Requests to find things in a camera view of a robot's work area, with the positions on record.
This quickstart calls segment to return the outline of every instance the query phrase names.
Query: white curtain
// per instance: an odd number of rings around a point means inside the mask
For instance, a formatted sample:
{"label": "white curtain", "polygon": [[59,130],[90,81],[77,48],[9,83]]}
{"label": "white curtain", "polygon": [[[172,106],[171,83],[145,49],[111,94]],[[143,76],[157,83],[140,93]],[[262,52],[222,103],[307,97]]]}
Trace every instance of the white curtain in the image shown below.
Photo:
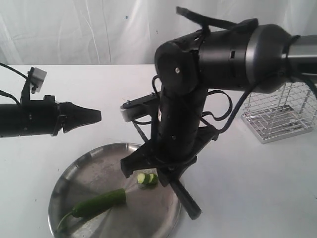
{"label": "white curtain", "polygon": [[153,63],[163,42],[197,30],[176,6],[240,22],[256,17],[317,34],[316,0],[0,0],[7,64]]}

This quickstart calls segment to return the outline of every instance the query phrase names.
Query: stainless steel plate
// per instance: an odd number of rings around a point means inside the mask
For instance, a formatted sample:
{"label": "stainless steel plate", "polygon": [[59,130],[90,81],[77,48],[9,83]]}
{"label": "stainless steel plate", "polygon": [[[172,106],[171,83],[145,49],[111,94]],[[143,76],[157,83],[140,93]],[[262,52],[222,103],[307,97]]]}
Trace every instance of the stainless steel plate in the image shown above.
{"label": "stainless steel plate", "polygon": [[[57,181],[49,205],[49,225],[56,238],[165,238],[174,229],[181,209],[170,186],[137,185],[134,172],[125,178],[120,159],[139,145],[117,143],[99,147],[71,164]],[[153,173],[155,170],[144,170]],[[72,207],[114,189],[124,188],[126,205],[113,207],[91,220],[68,218],[62,233],[56,228]]]}

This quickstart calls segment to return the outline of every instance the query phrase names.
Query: white table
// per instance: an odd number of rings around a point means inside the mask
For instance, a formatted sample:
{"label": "white table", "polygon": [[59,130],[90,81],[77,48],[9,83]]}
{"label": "white table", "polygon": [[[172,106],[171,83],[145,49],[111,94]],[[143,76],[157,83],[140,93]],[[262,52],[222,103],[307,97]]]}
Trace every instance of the white table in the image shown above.
{"label": "white table", "polygon": [[[26,73],[30,67],[16,68]],[[34,99],[55,95],[60,102],[101,110],[103,120],[67,134],[60,132],[57,137],[0,139],[0,236],[4,238],[50,238],[49,199],[67,166],[101,145],[142,143],[133,125],[123,121],[119,107],[126,100],[149,94],[155,74],[153,65],[39,68],[48,75]],[[4,68],[0,68],[0,78],[0,89],[19,98],[23,78]],[[234,101],[241,95],[229,93]],[[220,115],[227,101],[224,96],[214,98],[208,98],[206,109]],[[0,102],[11,101],[0,98]],[[237,118],[185,172],[185,185],[203,213],[195,221],[185,215],[175,237],[315,238],[316,138],[312,132],[262,145]]]}

